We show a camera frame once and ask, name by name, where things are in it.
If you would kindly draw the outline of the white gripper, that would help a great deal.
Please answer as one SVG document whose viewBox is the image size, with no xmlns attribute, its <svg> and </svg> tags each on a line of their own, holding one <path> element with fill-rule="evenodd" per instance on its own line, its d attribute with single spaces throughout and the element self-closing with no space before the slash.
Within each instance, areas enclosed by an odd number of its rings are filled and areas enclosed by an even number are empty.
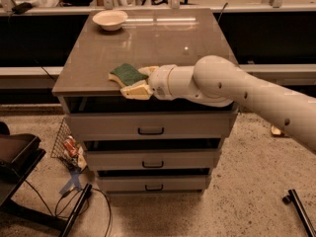
<svg viewBox="0 0 316 237">
<path fill-rule="evenodd" d="M 120 92 L 124 97 L 132 100 L 149 100 L 154 95 L 158 100 L 172 101 L 174 97 L 170 93 L 168 82 L 169 75 L 175 67 L 175 64 L 141 67 L 138 72 L 149 76 L 149 85 L 145 80 L 141 80 L 121 88 Z"/>
</svg>

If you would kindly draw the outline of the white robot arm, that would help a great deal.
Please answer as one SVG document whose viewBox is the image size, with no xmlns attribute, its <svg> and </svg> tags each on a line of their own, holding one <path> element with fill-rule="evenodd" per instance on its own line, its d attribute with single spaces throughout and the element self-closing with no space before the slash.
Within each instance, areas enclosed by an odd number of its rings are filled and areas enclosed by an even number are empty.
<svg viewBox="0 0 316 237">
<path fill-rule="evenodd" d="M 316 153 L 316 99 L 254 77 L 211 55 L 194 66 L 164 65 L 120 90 L 129 99 L 186 99 L 212 107 L 236 102 Z"/>
</svg>

